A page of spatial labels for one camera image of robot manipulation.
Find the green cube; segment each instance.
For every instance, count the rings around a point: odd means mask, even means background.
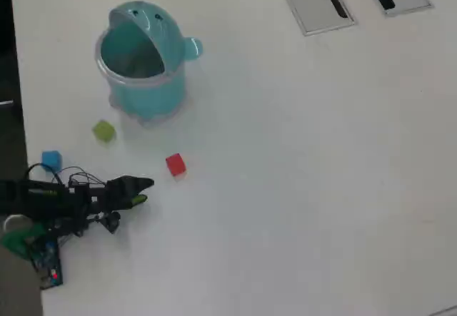
[[[105,120],[100,120],[92,128],[92,131],[94,132],[95,137],[104,143],[109,143],[116,135],[114,127]]]

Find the black cable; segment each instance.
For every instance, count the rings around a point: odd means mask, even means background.
[[[76,172],[76,173],[72,173],[69,177],[69,179],[71,180],[75,175],[79,175],[79,176],[83,176],[83,177],[86,177],[88,182],[87,183],[90,183],[90,181],[92,181],[93,184],[100,184],[100,185],[106,185],[105,182],[103,182],[101,179],[97,178],[95,175],[92,175],[90,173],[87,173],[87,172]]]
[[[57,182],[60,184],[60,185],[64,185],[64,183],[62,182],[62,180],[60,179],[60,177],[56,174],[56,172],[54,171],[54,169],[47,165],[47,164],[43,164],[43,163],[36,163],[36,164],[33,164],[32,166],[29,166],[29,168],[27,168],[26,172],[24,173],[24,177],[23,179],[24,180],[28,180],[29,179],[29,173],[30,171],[32,171],[35,167],[37,166],[41,166],[42,168],[45,168],[49,171],[52,172],[52,174],[54,175],[54,178],[57,180]]]
[[[75,175],[80,175],[80,176],[83,176],[87,179],[87,183],[90,184],[91,183],[91,179],[92,179],[92,182],[95,183],[95,184],[101,184],[101,185],[106,185],[105,182],[103,182],[100,178],[97,178],[95,175],[91,174],[91,173],[88,173],[86,172],[83,168],[81,168],[80,166],[68,166],[66,168],[62,168],[60,171],[58,171],[56,174],[60,174],[62,173],[63,171],[65,170],[68,170],[70,168],[76,168],[78,170],[80,170],[80,172],[76,172],[76,173],[72,173],[70,176],[69,176],[69,180],[71,180]]]

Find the cup handle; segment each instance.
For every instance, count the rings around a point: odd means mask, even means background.
[[[186,60],[192,61],[197,59],[203,53],[203,44],[197,38],[188,37],[184,39],[186,46]]]

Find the wire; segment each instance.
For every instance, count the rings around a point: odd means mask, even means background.
[[[106,185],[105,182],[99,180],[97,177],[95,176],[92,176],[90,175],[90,173],[81,173],[81,172],[78,172],[78,173],[72,173],[69,177],[69,180],[76,180],[74,177],[75,176],[82,176],[82,177],[85,177],[87,179],[87,183],[88,184],[94,184],[94,185]]]
[[[90,184],[91,183],[91,180],[92,180],[92,183],[93,184],[101,184],[101,185],[106,185],[105,182],[103,182],[100,178],[97,178],[95,175],[91,174],[91,173],[88,173],[86,172],[83,168],[81,168],[80,166],[68,166],[66,168],[62,168],[60,171],[58,171],[56,174],[59,175],[60,173],[64,172],[65,170],[68,170],[70,168],[75,168],[77,170],[79,170],[80,172],[76,172],[76,173],[72,173],[70,176],[69,176],[69,180],[71,180],[74,176],[83,176],[87,179],[87,183]],[[56,177],[53,177],[52,180],[51,180],[51,183],[54,182],[54,180],[56,179]]]
[[[46,164],[43,164],[43,163],[36,163],[36,164],[33,164],[32,166],[29,166],[29,168],[26,170],[26,172],[24,173],[24,180],[26,179],[29,179],[29,173],[30,171],[32,171],[35,167],[37,166],[41,166],[42,168],[45,168],[47,169],[48,171],[51,171],[52,174],[54,175],[54,178],[53,178],[53,181],[54,179],[57,180],[57,182],[60,184],[60,185],[63,185],[64,183],[62,183],[62,180],[60,179],[60,177],[56,174],[56,171],[54,171],[54,169],[49,166],[49,165],[46,165]]]

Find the block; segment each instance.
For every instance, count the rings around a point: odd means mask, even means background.
[[[92,131],[97,139],[104,143],[109,143],[116,135],[116,129],[105,120],[100,120],[93,128]]]
[[[58,151],[44,151],[41,154],[41,162],[47,166],[50,166],[54,172],[62,169],[62,156]]]
[[[181,175],[186,172],[186,164],[179,153],[173,154],[166,159],[166,165],[169,167],[170,173],[173,177]]]

